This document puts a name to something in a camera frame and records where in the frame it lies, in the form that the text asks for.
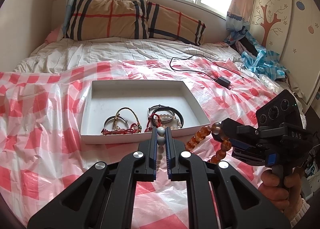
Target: cardboard tray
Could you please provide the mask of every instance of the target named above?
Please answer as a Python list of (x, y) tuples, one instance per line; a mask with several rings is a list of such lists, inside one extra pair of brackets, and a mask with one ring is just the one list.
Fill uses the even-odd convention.
[[(210, 124), (198, 101), (183, 81), (95, 80), (91, 83), (84, 106), (80, 129), (81, 140), (85, 144), (132, 143), (148, 140), (151, 138), (151, 132), (144, 133), (148, 122), (148, 108), (159, 104), (173, 107), (183, 116), (183, 128), (172, 130), (173, 137), (192, 135), (202, 126)], [(136, 113), (142, 132), (102, 135), (101, 130), (105, 120), (116, 115), (122, 107), (129, 107)], [(136, 123), (131, 111), (124, 109), (120, 115), (128, 120), (129, 126)], [(122, 120), (117, 124), (125, 128)], [(106, 129), (112, 130), (112, 121), (108, 122)]]

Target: red tree drawing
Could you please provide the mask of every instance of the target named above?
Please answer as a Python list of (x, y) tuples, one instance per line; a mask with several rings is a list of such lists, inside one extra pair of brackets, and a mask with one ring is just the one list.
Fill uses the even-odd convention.
[(281, 28), (272, 28), (272, 26), (275, 23), (278, 23), (278, 22), (281, 22), (281, 21), (284, 21), (287, 19), (286, 16), (284, 17), (284, 19), (278, 18), (278, 14), (282, 14), (283, 13), (282, 11), (288, 7), (287, 5), (284, 5), (284, 8), (282, 8), (282, 6), (281, 6), (280, 9), (278, 9), (275, 13), (272, 13), (271, 10), (267, 11), (268, 6), (274, 5), (274, 3), (272, 1), (280, 1), (280, 0), (269, 0), (264, 6), (261, 4), (261, 0), (259, 0), (259, 5), (262, 9), (263, 15), (261, 15), (260, 8), (256, 7), (256, 11), (258, 14), (254, 17), (257, 17), (258, 19), (256, 20), (256, 22), (255, 21), (252, 22), (252, 24), (261, 25), (264, 28), (264, 37), (263, 37), (263, 40), (261, 43), (261, 45), (264, 47), (266, 46), (267, 38), (268, 38), (270, 31), (274, 31), (274, 33), (276, 35), (279, 35), (278, 32), (283, 32), (281, 30)]

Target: hand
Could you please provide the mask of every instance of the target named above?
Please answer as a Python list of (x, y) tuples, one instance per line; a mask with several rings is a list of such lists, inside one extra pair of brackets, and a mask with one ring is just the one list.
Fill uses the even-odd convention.
[(289, 192), (277, 187), (280, 179), (271, 170), (264, 171), (261, 180), (263, 183), (259, 186), (259, 191), (291, 221), (303, 205), (299, 174), (293, 173), (284, 178), (284, 185), (290, 189)]

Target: plaid pillow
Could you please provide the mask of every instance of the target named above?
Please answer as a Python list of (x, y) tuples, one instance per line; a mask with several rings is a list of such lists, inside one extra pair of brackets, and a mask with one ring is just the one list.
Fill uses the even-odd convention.
[(179, 11), (148, 1), (147, 21), (150, 38), (179, 40), (201, 45), (205, 24)]
[(147, 39), (147, 0), (75, 0), (66, 38), (77, 41), (107, 37)]

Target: orange beaded bracelet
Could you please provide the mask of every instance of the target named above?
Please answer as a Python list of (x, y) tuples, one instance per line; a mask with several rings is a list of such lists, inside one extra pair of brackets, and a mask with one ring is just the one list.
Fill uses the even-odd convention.
[(196, 132), (190, 141), (187, 142), (186, 150), (193, 150), (195, 146), (203, 141), (210, 133), (219, 134), (220, 138), (223, 140), (220, 145), (220, 150), (218, 150), (216, 154), (212, 156), (211, 160), (209, 160), (209, 162), (217, 164), (220, 160), (226, 157), (227, 151), (232, 148), (232, 143), (229, 141), (229, 137), (224, 134), (220, 123), (214, 123), (211, 127), (208, 125), (202, 127), (200, 131)]

